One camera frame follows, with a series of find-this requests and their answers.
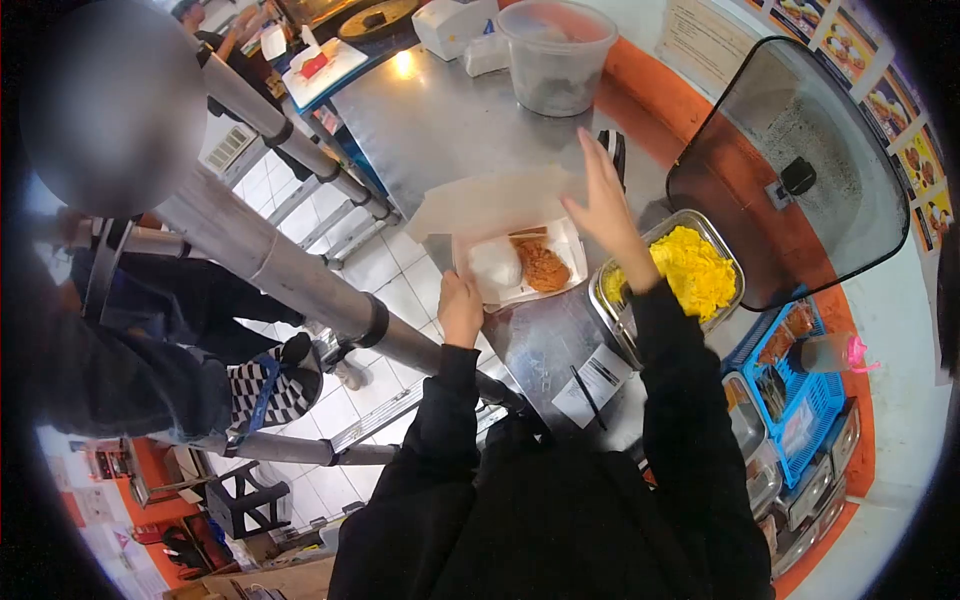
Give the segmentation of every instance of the stainless steel counter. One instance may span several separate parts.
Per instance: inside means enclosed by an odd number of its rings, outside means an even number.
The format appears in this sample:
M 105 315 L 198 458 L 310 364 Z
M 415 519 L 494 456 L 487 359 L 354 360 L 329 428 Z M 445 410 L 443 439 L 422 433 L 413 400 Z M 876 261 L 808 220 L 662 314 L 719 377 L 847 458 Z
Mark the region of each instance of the stainless steel counter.
M 333 104 L 407 219 L 427 190 L 462 178 L 551 162 L 582 173 L 576 128 L 594 135 L 622 130 L 593 108 L 565 119 L 535 114 L 516 101 L 508 72 L 472 79 L 459 60 L 444 62 L 420 46 L 381 64 L 335 95 Z M 627 199 L 641 230 L 669 214 L 661 203 L 665 179 L 666 171 L 628 138 Z M 606 256 L 591 240 L 584 245 L 592 272 Z M 447 236 L 431 236 L 425 246 L 441 271 L 451 267 Z M 584 282 L 553 298 L 505 308 L 489 315 L 483 328 L 524 394 L 561 437 L 580 430 L 551 401 L 570 378 L 570 365 L 579 368 L 605 343 L 587 293 Z M 738 309 L 710 335 L 718 350 L 732 349 L 749 328 L 754 315 L 744 313 Z M 616 348 L 612 339 L 606 343 Z M 626 449 L 637 442 L 645 399 L 634 374 L 602 411 L 609 431 L 596 421 L 585 430 L 590 444 Z

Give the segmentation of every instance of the chair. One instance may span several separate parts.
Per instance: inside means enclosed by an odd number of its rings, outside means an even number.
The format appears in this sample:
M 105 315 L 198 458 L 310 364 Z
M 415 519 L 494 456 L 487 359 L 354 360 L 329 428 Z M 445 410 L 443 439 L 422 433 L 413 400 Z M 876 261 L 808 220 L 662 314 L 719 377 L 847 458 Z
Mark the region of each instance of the chair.
M 259 464 L 259 461 L 250 461 L 206 484 L 206 509 L 217 524 L 234 540 L 242 540 L 290 524 L 290 521 L 277 520 L 276 514 L 277 501 L 290 492 L 290 487 L 280 482 L 270 488 L 264 488 L 253 479 L 250 473 L 251 469 Z M 233 478 L 236 486 L 235 498 L 230 496 L 223 484 L 230 477 Z M 248 483 L 254 489 L 251 493 L 247 493 Z M 266 504 L 270 505 L 269 519 L 257 510 L 258 507 Z M 248 530 L 245 515 L 250 515 L 260 526 Z

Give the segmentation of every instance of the bottle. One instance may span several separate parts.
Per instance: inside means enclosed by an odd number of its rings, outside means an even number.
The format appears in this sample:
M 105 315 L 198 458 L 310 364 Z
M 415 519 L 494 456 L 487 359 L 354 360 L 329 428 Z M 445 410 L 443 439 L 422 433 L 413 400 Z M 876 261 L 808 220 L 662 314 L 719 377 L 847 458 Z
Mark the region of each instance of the bottle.
M 800 372 L 867 372 L 880 366 L 876 362 L 869 367 L 857 367 L 867 347 L 860 336 L 849 331 L 807 338 L 797 346 L 791 351 L 795 359 L 791 366 Z

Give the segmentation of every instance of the checkered pattern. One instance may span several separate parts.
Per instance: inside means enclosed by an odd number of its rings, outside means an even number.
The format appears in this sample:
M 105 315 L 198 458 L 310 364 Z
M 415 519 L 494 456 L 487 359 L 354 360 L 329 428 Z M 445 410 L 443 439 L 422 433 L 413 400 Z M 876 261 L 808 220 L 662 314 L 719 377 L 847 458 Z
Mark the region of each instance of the checkered pattern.
M 280 345 L 267 353 L 279 362 L 282 349 L 283 345 Z M 227 377 L 233 394 L 230 429 L 240 431 L 241 425 L 251 419 L 256 398 L 267 380 L 267 370 L 251 361 L 238 367 L 229 367 Z M 303 386 L 297 380 L 288 377 L 281 369 L 268 400 L 263 426 L 271 427 L 297 420 L 310 410 L 314 401 L 315 398 L 304 395 Z

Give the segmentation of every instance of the hand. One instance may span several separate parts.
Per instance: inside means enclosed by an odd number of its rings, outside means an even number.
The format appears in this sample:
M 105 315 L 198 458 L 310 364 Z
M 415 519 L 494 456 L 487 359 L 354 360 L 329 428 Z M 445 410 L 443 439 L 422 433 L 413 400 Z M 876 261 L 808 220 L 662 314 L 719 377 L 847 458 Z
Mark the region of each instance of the hand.
M 586 231 L 613 256 L 630 287 L 635 292 L 646 291 L 660 281 L 660 271 L 634 227 L 610 155 L 584 128 L 577 130 L 577 136 L 584 149 L 588 205 L 583 208 L 567 197 L 561 198 L 561 203 L 577 228 Z
M 483 299 L 471 276 L 444 273 L 440 283 L 437 319 L 444 329 L 444 343 L 471 349 L 483 325 Z

